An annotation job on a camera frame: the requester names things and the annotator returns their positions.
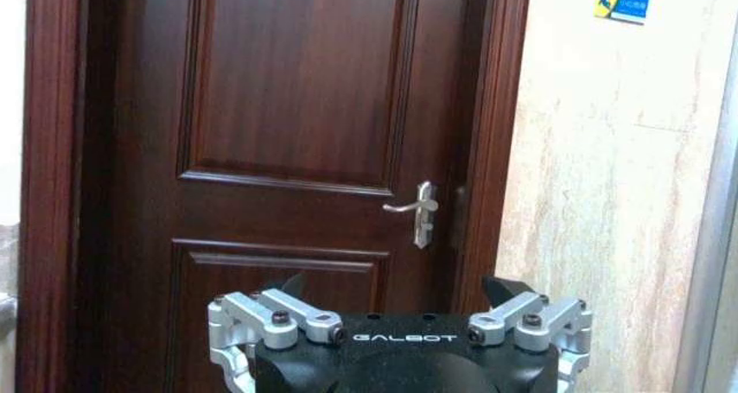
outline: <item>lever handle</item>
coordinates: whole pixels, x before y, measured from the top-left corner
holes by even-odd
[[[435,212],[438,210],[438,202],[432,199],[428,199],[428,200],[419,200],[415,203],[411,203],[410,205],[406,205],[406,206],[383,205],[382,208],[391,213],[410,212],[411,210],[416,210],[416,209],[424,209],[430,212]]]
[[[438,210],[438,202],[434,200],[436,188],[430,181],[418,185],[418,201],[406,206],[382,205],[382,208],[391,213],[415,211],[415,230],[412,242],[423,249],[432,238],[434,219],[432,212]]]

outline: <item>sign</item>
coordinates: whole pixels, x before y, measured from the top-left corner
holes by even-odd
[[[649,0],[598,0],[595,16],[643,24]]]

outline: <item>door trim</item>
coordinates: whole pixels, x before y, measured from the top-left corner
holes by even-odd
[[[487,0],[474,105],[467,208],[452,311],[488,309],[482,277],[495,270],[518,102],[528,0]]]
[[[81,0],[28,0],[16,391],[60,391],[73,346]]]
[[[105,101],[91,97],[100,94],[93,85],[85,91],[88,2],[28,0],[16,360],[24,392],[69,391],[75,361],[84,359],[75,351],[75,306],[85,296],[76,290],[85,268],[77,256],[81,146],[85,118],[95,117],[84,103]],[[479,283],[496,260],[527,8],[528,0],[487,0],[484,6],[455,312],[487,303]]]

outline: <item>marble wall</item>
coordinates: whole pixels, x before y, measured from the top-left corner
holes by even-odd
[[[579,391],[670,391],[738,5],[530,0],[496,274],[595,311]]]

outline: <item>wooden door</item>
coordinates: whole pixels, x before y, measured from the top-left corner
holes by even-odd
[[[208,301],[298,272],[324,308],[447,308],[466,3],[123,0],[105,391],[219,391]],[[423,181],[419,249],[382,205]]]

